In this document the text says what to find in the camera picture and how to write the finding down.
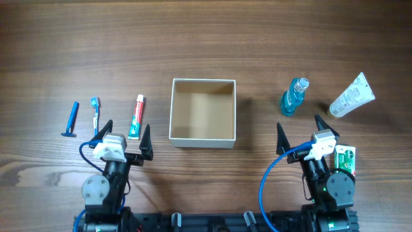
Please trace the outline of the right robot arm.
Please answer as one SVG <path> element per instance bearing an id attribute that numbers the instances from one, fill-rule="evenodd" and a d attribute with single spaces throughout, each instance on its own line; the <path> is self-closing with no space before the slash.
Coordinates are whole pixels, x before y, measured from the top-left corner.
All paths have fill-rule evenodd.
<path id="1" fill-rule="evenodd" d="M 330 169 L 325 156 L 331 155 L 340 135 L 315 115 L 317 131 L 312 145 L 291 147 L 283 127 L 277 124 L 278 155 L 285 155 L 289 164 L 298 162 L 303 171 L 303 189 L 310 201 L 299 211 L 270 213 L 270 221 L 279 231 L 358 231 L 356 212 L 350 211 L 355 194 L 355 177 L 341 168 Z"/>

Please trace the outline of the green white soap box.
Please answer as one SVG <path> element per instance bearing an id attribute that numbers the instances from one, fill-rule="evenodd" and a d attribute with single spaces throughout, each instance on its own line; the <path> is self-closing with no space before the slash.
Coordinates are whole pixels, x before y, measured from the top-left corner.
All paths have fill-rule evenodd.
<path id="1" fill-rule="evenodd" d="M 334 155 L 334 168 L 344 169 L 355 176 L 356 147 L 336 145 Z"/>

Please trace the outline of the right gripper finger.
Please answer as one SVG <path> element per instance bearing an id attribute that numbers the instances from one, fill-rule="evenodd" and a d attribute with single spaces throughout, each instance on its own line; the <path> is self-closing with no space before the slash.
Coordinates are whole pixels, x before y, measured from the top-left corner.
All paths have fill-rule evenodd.
<path id="1" fill-rule="evenodd" d="M 329 125 L 322 119 L 322 117 L 321 117 L 319 114 L 316 114 L 316 115 L 315 115 L 315 123 L 316 123 L 317 129 L 318 129 L 319 131 L 330 130 L 330 131 L 333 133 L 333 135 L 335 136 L 336 139 L 339 139 L 339 138 L 340 138 L 340 135 L 339 135 L 331 126 L 329 126 Z"/>
<path id="2" fill-rule="evenodd" d="M 278 122 L 277 123 L 277 146 L 276 146 L 276 153 L 278 155 L 283 155 L 287 151 L 290 150 L 290 143 L 287 139 L 287 136 L 284 132 L 282 125 Z"/>

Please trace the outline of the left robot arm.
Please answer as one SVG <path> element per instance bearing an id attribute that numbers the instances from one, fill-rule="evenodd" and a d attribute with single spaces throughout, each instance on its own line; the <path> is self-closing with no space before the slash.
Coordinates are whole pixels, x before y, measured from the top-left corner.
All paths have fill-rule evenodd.
<path id="1" fill-rule="evenodd" d="M 88 142 L 80 145 L 80 156 L 100 173 L 88 177 L 81 189 L 84 209 L 73 223 L 74 231 L 143 231 L 143 225 L 125 206 L 132 166 L 143 166 L 153 159 L 150 126 L 140 140 L 140 153 L 126 151 L 123 134 L 112 132 L 113 121 Z"/>

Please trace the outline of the white lotion tube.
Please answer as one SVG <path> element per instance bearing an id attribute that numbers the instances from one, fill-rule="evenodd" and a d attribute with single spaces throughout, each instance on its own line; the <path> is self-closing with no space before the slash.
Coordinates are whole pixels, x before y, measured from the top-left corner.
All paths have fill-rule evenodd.
<path id="1" fill-rule="evenodd" d="M 331 118 L 341 118 L 354 109 L 375 100 L 365 75 L 360 72 L 357 78 L 334 100 L 327 114 Z"/>

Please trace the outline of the blue mouthwash bottle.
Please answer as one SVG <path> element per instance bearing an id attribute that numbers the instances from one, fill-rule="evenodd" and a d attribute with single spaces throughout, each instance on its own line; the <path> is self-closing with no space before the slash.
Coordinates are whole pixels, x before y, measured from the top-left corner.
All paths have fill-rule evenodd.
<path id="1" fill-rule="evenodd" d="M 309 80 L 306 78 L 294 78 L 292 80 L 289 89 L 281 98 L 281 111 L 283 115 L 287 117 L 292 116 L 296 108 L 302 105 L 309 84 Z"/>

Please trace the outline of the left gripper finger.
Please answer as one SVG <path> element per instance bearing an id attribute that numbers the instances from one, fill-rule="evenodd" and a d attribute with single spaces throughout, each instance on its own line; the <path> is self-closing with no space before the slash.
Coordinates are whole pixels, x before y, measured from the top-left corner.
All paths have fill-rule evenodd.
<path id="1" fill-rule="evenodd" d="M 145 127 L 144 134 L 142 135 L 139 149 L 141 151 L 141 156 L 144 160 L 152 160 L 153 159 L 153 147 L 151 143 L 151 128 L 148 124 Z"/>
<path id="2" fill-rule="evenodd" d="M 89 147 L 95 148 L 98 144 L 98 140 L 102 140 L 104 136 L 111 133 L 113 129 L 113 121 L 110 119 L 106 125 L 89 141 Z"/>

